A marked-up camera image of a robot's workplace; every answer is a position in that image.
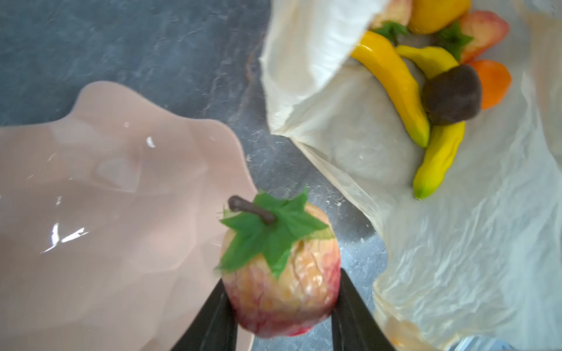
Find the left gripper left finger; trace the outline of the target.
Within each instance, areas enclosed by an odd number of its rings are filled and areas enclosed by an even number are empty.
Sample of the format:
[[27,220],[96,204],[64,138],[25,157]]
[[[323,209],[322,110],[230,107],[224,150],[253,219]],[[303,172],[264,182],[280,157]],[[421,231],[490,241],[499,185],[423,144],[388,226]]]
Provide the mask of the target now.
[[235,351],[238,323],[222,279],[171,351]]

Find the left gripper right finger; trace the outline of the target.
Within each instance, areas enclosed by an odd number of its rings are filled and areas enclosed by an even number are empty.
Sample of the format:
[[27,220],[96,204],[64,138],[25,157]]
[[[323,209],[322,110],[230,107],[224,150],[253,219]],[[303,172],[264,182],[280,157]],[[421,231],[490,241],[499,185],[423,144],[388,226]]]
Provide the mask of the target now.
[[331,314],[333,351],[395,351],[347,272],[340,269],[340,273],[340,291]]

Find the red strawberry top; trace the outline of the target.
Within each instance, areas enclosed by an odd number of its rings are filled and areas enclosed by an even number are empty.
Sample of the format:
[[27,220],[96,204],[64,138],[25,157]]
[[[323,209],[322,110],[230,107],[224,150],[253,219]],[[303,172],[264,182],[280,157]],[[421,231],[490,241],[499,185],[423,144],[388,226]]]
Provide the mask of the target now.
[[291,199],[233,195],[216,267],[245,330],[262,339],[309,332],[332,313],[341,256],[328,216],[307,190]]

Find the red strawberry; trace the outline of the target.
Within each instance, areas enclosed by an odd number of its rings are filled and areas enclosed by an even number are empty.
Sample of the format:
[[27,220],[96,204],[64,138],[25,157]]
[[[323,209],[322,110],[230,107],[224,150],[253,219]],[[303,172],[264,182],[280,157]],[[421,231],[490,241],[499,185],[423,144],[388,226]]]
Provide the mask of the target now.
[[332,313],[341,256],[328,216],[307,190],[291,199],[233,195],[216,267],[245,330],[262,339],[309,332]]
[[437,44],[465,64],[498,44],[509,32],[509,23],[494,12],[475,11],[440,30]]

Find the banana print plastic bag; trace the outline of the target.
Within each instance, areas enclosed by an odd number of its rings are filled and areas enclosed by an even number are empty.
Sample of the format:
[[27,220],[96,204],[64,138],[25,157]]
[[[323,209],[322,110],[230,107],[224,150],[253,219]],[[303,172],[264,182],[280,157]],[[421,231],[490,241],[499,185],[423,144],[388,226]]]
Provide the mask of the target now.
[[488,56],[513,83],[468,121],[437,191],[413,196],[423,150],[348,54],[380,1],[274,1],[261,55],[267,122],[386,244],[375,318],[411,350],[490,336],[561,349],[561,3],[475,1],[511,31]]

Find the small yellow green banana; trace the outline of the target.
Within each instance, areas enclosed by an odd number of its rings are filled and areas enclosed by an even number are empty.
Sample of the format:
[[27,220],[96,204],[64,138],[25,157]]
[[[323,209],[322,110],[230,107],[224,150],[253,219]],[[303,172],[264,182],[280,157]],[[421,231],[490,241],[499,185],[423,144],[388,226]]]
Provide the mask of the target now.
[[[427,78],[434,78],[459,65],[452,54],[439,47],[413,48],[399,45],[396,51],[401,57],[410,59]],[[423,200],[431,196],[441,185],[464,135],[464,121],[444,127],[432,127],[423,162],[414,177],[415,199]]]

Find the long yellow banana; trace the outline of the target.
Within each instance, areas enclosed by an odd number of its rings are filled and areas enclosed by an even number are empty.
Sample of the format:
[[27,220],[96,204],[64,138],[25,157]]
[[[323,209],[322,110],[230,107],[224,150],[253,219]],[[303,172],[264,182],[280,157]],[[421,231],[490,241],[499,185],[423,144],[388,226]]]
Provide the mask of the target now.
[[422,106],[420,87],[392,43],[368,31],[357,44],[351,58],[365,66],[382,84],[411,139],[427,148],[430,122]]

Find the dark plum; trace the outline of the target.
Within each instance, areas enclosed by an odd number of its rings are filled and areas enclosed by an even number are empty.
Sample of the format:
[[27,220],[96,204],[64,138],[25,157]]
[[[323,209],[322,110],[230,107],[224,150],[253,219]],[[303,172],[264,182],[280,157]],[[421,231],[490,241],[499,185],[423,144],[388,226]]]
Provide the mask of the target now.
[[476,70],[456,66],[426,81],[421,101],[433,125],[448,126],[477,116],[482,109],[483,89]]

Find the orange fruit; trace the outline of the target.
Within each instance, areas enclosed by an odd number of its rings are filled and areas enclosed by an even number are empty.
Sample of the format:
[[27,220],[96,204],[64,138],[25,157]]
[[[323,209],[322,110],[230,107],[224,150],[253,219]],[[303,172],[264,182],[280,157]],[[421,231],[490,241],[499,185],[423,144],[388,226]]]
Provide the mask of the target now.
[[482,85],[482,109],[493,108],[505,98],[512,84],[509,70],[501,63],[477,60],[468,64],[475,69]]

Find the yellow pear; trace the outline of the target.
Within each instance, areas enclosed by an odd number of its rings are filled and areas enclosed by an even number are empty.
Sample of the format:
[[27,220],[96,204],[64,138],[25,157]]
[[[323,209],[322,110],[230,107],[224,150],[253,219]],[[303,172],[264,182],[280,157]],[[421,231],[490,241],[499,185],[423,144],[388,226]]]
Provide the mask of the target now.
[[414,0],[408,29],[417,35],[431,35],[471,9],[471,0]]

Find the red apple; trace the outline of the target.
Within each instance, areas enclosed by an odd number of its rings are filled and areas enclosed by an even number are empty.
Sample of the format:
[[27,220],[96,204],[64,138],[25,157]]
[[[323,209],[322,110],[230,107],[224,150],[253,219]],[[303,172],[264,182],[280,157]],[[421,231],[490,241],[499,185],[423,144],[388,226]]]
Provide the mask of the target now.
[[370,31],[385,37],[393,45],[397,45],[401,36],[408,36],[407,26],[412,10],[412,0],[389,1],[383,12],[373,18]]

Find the red strawberry bottom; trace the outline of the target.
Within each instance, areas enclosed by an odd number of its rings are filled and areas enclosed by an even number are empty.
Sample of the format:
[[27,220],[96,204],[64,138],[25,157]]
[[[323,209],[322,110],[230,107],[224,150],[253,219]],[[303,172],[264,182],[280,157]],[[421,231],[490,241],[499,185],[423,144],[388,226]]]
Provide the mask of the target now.
[[509,23],[494,12],[475,11],[440,30],[437,44],[465,64],[498,44],[509,32]]

